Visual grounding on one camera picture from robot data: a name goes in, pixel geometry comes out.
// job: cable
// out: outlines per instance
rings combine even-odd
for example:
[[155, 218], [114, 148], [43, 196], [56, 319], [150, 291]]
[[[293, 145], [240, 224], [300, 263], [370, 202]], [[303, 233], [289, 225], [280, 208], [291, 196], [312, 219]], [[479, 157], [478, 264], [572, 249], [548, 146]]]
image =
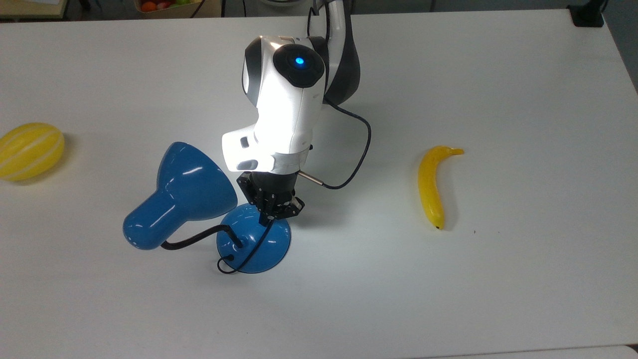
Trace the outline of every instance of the cable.
[[221, 262], [225, 261], [226, 259], [228, 260], [234, 260], [235, 256], [233, 256], [232, 254], [229, 254], [227, 256], [224, 256], [222, 258], [219, 259], [219, 261], [217, 261], [217, 269], [224, 274], [233, 274], [237, 271], [240, 271], [247, 263], [248, 261], [250, 261], [250, 259], [255, 255], [255, 253], [257, 253], [257, 250], [259, 249], [259, 247], [262, 246], [263, 240], [266, 239], [266, 236], [268, 235], [268, 232], [271, 231], [272, 228], [272, 224], [274, 223], [274, 220], [270, 220], [268, 222], [268, 224], [266, 225], [266, 230], [263, 232], [262, 237], [259, 238], [259, 240], [257, 241], [257, 244], [255, 245], [255, 247], [253, 248], [253, 250], [250, 251], [250, 253], [248, 254], [248, 256], [246, 257], [246, 259], [244, 259], [244, 261], [237, 267], [237, 269], [233, 269], [231, 271], [226, 271], [221, 269]]
[[359, 160], [359, 162], [357, 163], [357, 166], [355, 167], [355, 170], [352, 171], [352, 174], [350, 175], [350, 177], [348, 179], [346, 179], [346, 181], [338, 186], [330, 186], [330, 185], [326, 185], [325, 183], [322, 183], [321, 186], [328, 188], [329, 190], [339, 190], [345, 186], [347, 186], [348, 183], [350, 183], [350, 181], [355, 177], [355, 175], [357, 174], [357, 172], [359, 171], [359, 168], [361, 168], [361, 164], [363, 163], [363, 160], [366, 158], [367, 155], [367, 151], [370, 148], [370, 142], [372, 140], [372, 127], [370, 127], [370, 123], [368, 121], [366, 121], [366, 119], [364, 119], [363, 117], [359, 116], [358, 114], [354, 114], [348, 110], [344, 110], [342, 108], [340, 108], [339, 106], [335, 105], [334, 103], [332, 103], [330, 100], [328, 100], [327, 98], [324, 98], [323, 101], [325, 103], [327, 103], [328, 105], [332, 106], [332, 108], [334, 108], [335, 110], [342, 112], [350, 117], [354, 117], [356, 119], [358, 119], [359, 121], [363, 122], [363, 124], [367, 127], [367, 141], [366, 141], [366, 148], [363, 151], [363, 154], [361, 155], [361, 159]]
[[[201, 0], [200, 1], [200, 4], [197, 6], [197, 9], [195, 9], [195, 11], [193, 11], [193, 14], [190, 17], [191, 19], [193, 17], [195, 17], [195, 15], [197, 15], [197, 13], [199, 12], [199, 9], [202, 8], [202, 5], [204, 5], [205, 1], [206, 0]], [[225, 5], [226, 5], [226, 0], [221, 0], [221, 17], [224, 17], [224, 7], [225, 7]]]
[[325, 4], [325, 41], [330, 41], [330, 5]]
[[308, 22], [306, 24], [306, 35], [308, 37], [310, 37], [310, 16], [312, 15], [317, 16], [317, 12], [315, 12], [315, 9], [310, 6], [310, 9], [308, 10]]
[[235, 233], [232, 231], [232, 229], [230, 228], [229, 225], [226, 224], [220, 224], [220, 225], [215, 225], [214, 227], [208, 228], [207, 230], [205, 230], [204, 232], [198, 233], [190, 238], [188, 238], [187, 240], [183, 240], [183, 241], [179, 241], [179, 242], [175, 242], [175, 243], [169, 243], [168, 241], [164, 241], [164, 243], [161, 244], [161, 247], [166, 249], [166, 250], [178, 250], [178, 249], [182, 249], [184, 247], [188, 247], [192, 244], [195, 244], [199, 241], [201, 241], [202, 239], [215, 234], [217, 232], [221, 232], [224, 231], [228, 234], [228, 236], [233, 240], [233, 242], [235, 244], [239, 244], [238, 247], [241, 248], [243, 247], [243, 245], [241, 244], [241, 241], [239, 241], [237, 239], [237, 236], [235, 235]]

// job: fruit basket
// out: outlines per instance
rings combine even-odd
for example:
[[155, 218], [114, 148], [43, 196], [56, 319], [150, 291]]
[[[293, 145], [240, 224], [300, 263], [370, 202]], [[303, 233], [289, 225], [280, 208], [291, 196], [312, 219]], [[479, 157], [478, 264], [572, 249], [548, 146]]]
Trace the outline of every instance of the fruit basket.
[[[200, 0], [135, 0], [142, 19], [186, 19], [197, 10]], [[220, 17], [221, 0], [205, 0], [195, 17]]]

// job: metal rod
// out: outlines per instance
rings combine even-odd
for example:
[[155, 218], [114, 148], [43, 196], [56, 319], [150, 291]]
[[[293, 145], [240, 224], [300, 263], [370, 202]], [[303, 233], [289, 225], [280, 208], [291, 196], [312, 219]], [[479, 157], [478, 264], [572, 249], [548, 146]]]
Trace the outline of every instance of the metal rod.
[[314, 182], [317, 185], [323, 186], [323, 181], [322, 180], [318, 179], [317, 177], [311, 176], [308, 173], [305, 173], [303, 171], [299, 171], [298, 175], [302, 176], [303, 178], [306, 178], [310, 182]]

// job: yellow banana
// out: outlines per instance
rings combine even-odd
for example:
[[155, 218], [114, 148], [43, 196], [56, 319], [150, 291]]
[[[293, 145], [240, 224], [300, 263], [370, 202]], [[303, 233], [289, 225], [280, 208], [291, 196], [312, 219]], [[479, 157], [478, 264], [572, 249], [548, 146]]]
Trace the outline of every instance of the yellow banana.
[[419, 165], [419, 194], [421, 196], [421, 204], [426, 212], [427, 219], [437, 229], [443, 229], [445, 224], [445, 213], [441, 204], [436, 187], [436, 168], [439, 162], [453, 155], [462, 155], [465, 153], [461, 148], [450, 148], [447, 146], [437, 146], [431, 148]]

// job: lamp cord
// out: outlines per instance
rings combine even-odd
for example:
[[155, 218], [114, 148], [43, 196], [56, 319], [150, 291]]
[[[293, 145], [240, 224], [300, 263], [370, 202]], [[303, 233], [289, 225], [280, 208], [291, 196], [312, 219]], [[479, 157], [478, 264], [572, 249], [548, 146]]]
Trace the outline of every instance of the lamp cord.
[[229, 261], [233, 261], [235, 259], [235, 256], [233, 256], [232, 254], [228, 254], [227, 256], [223, 256], [222, 258], [220, 258], [219, 261], [217, 261], [217, 269], [224, 274], [233, 274], [235, 272], [241, 271], [241, 269], [248, 263], [248, 261], [250, 261], [250, 259], [255, 255], [255, 253], [257, 253], [257, 250], [259, 249], [259, 247], [262, 246], [263, 240], [266, 239], [268, 232], [271, 231], [272, 224], [274, 222], [275, 222], [274, 220], [270, 220], [268, 222], [268, 224], [266, 225], [266, 230], [263, 232], [261, 238], [259, 238], [259, 240], [257, 241], [257, 244], [255, 244], [255, 247], [253, 248], [253, 250], [250, 251], [248, 256], [246, 256], [246, 259], [244, 259], [244, 261], [236, 269], [225, 271], [221, 269], [221, 266], [220, 266], [221, 262], [222, 261], [226, 262], [227, 259]]
[[202, 239], [221, 231], [224, 231], [224, 232], [231, 231], [230, 226], [226, 224], [215, 225], [214, 227], [208, 228], [204, 232], [198, 233], [183, 241], [179, 241], [175, 243], [169, 243], [168, 241], [164, 241], [164, 243], [161, 244], [161, 247], [166, 250], [182, 249], [184, 247], [188, 247], [192, 244], [195, 244], [201, 241]]

